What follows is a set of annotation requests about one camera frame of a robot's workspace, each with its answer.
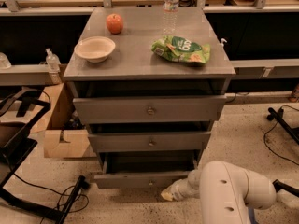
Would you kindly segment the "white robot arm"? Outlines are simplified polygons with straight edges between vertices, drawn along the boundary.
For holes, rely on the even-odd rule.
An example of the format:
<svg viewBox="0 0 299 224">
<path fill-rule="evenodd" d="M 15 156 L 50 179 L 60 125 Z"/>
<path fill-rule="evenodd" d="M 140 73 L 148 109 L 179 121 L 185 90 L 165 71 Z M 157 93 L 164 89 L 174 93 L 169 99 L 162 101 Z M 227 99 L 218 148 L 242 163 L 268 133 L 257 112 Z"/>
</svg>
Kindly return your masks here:
<svg viewBox="0 0 299 224">
<path fill-rule="evenodd" d="M 212 161 L 201 171 L 190 171 L 161 196 L 170 202 L 199 198 L 202 224 L 253 224 L 253 210 L 268 209 L 276 201 L 269 178 L 225 161 Z"/>
</svg>

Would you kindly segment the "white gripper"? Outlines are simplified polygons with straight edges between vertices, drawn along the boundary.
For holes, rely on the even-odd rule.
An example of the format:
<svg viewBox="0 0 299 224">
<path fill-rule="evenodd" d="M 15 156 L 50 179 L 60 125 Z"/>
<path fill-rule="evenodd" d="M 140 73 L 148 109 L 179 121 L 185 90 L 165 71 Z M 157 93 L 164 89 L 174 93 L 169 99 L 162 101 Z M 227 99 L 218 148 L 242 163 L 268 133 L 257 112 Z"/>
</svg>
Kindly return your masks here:
<svg viewBox="0 0 299 224">
<path fill-rule="evenodd" d="M 187 198 L 199 198 L 199 182 L 189 181 L 188 179 L 180 179 L 175 181 L 171 188 L 168 187 L 161 192 L 164 200 L 182 201 Z"/>
</svg>

